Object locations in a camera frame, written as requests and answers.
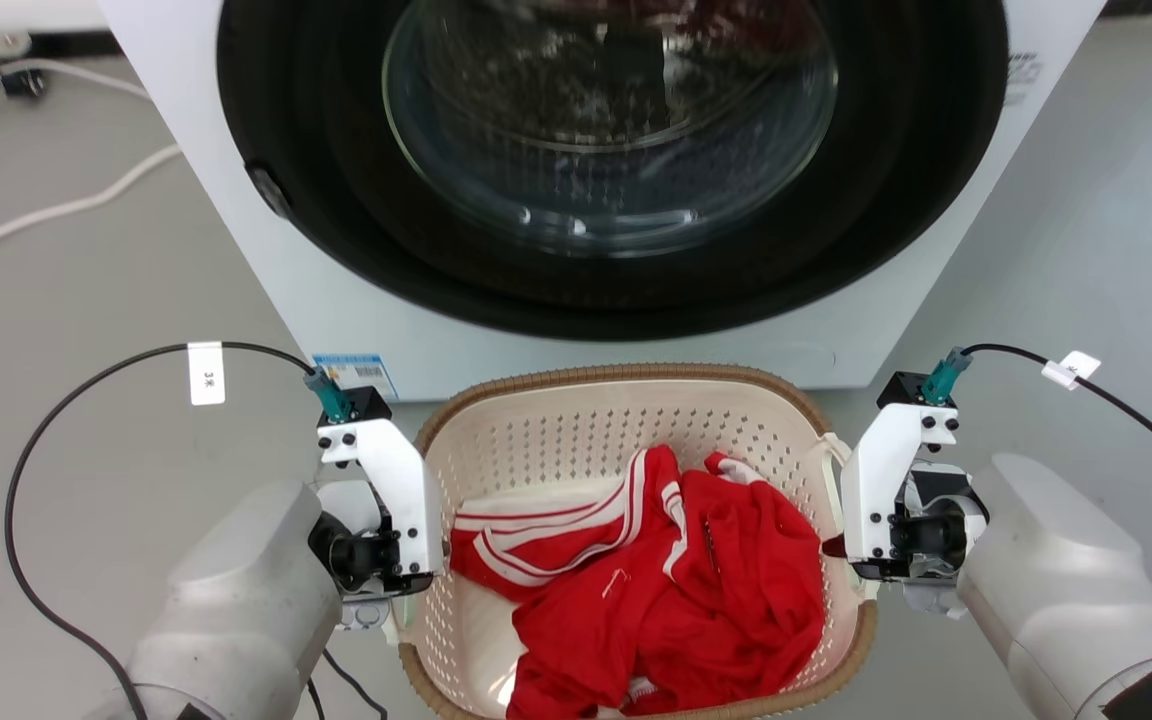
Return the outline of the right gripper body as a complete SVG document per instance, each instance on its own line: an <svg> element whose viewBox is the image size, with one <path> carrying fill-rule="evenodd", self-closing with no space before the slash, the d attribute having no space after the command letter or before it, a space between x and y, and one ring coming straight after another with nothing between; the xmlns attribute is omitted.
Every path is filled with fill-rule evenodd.
<svg viewBox="0 0 1152 720"><path fill-rule="evenodd" d="M990 523L972 475L942 462L915 462L892 493L890 509L869 511L874 539L851 568L867 582L896 583L914 611L965 617L958 573Z"/></svg>

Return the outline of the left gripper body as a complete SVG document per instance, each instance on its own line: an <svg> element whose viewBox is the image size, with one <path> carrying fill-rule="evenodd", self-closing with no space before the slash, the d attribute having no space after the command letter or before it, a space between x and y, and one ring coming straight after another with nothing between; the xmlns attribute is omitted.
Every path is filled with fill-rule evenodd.
<svg viewBox="0 0 1152 720"><path fill-rule="evenodd" d="M404 632L411 624L407 598L429 591L434 575L401 561L408 536L366 480L338 480L317 488L323 506L308 546L342 597L339 632L380 629Z"/></svg>

